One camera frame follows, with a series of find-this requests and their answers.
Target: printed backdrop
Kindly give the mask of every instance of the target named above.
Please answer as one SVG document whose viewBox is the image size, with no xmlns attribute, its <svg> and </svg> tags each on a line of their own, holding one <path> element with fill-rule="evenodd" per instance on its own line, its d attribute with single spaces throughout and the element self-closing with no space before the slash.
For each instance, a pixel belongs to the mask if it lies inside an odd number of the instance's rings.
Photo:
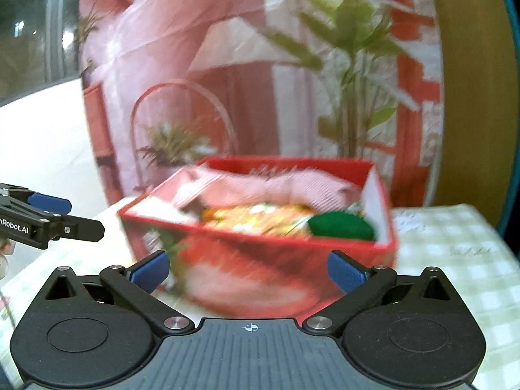
<svg viewBox="0 0 520 390">
<path fill-rule="evenodd" d="M 395 206 L 431 200 L 444 112 L 433 0 L 81 0 L 80 11 L 110 202 L 157 181 L 139 149 L 165 122 L 221 154 L 370 159 Z"/>
</svg>

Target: checkered tablecloth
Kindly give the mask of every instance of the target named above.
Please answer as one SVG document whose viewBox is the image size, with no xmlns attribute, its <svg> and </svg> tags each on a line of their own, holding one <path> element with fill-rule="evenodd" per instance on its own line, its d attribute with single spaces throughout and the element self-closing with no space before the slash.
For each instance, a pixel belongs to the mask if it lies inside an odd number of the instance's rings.
<svg viewBox="0 0 520 390">
<path fill-rule="evenodd" d="M 133 257 L 116 212 L 123 200 L 98 216 L 106 228 L 97 244 L 59 241 L 4 286 L 18 320 L 51 272 L 71 266 L 78 275 L 97 274 L 111 264 L 129 266 Z M 478 390 L 520 389 L 520 266 L 495 230 L 467 205 L 394 210 L 400 248 L 396 270 L 418 275 L 440 267 L 482 328 L 487 353 L 474 385 Z M 2 311 L 0 360 L 15 385 L 21 380 L 9 353 L 12 328 Z"/>
</svg>

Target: brown wall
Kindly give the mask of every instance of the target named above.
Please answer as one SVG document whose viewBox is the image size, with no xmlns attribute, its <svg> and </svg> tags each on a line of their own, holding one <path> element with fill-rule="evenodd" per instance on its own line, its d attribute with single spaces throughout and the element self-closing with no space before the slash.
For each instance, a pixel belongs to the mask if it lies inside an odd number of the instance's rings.
<svg viewBox="0 0 520 390">
<path fill-rule="evenodd" d="M 503 0 L 435 0 L 444 53 L 445 140 L 436 205 L 469 203 L 496 225 L 518 128 L 518 76 Z"/>
</svg>

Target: silver bolt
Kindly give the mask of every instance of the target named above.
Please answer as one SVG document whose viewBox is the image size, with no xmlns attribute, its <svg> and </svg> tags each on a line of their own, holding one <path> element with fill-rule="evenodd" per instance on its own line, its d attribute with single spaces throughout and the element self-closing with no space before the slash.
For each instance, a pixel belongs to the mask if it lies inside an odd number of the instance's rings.
<svg viewBox="0 0 520 390">
<path fill-rule="evenodd" d="M 170 330 L 182 330 L 190 325 L 190 321 L 185 317 L 170 317 L 165 320 L 164 325 Z"/>
<path fill-rule="evenodd" d="M 331 327 L 332 320 L 327 317 L 312 317 L 307 321 L 307 325 L 314 330 L 326 330 Z"/>
</svg>

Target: table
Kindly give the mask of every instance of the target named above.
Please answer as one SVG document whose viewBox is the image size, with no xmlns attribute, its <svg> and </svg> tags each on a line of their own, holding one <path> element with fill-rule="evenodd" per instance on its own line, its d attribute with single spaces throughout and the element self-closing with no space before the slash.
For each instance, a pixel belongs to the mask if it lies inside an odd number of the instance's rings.
<svg viewBox="0 0 520 390">
<path fill-rule="evenodd" d="M 124 199 L 97 216 L 106 228 L 99 243 L 61 240 L 51 251 L 9 281 L 2 291 L 10 297 L 15 319 L 22 317 L 51 272 L 68 265 L 78 275 L 97 274 L 111 264 L 134 263 L 117 211 Z M 496 231 L 468 205 L 395 209 L 400 248 L 395 269 L 418 275 L 427 266 L 440 267 L 452 281 L 482 328 L 487 353 L 474 381 L 478 390 L 520 388 L 520 266 Z M 204 312 L 174 306 L 198 321 Z M 0 361 L 16 385 L 21 379 L 12 361 L 7 318 L 0 319 Z"/>
</svg>

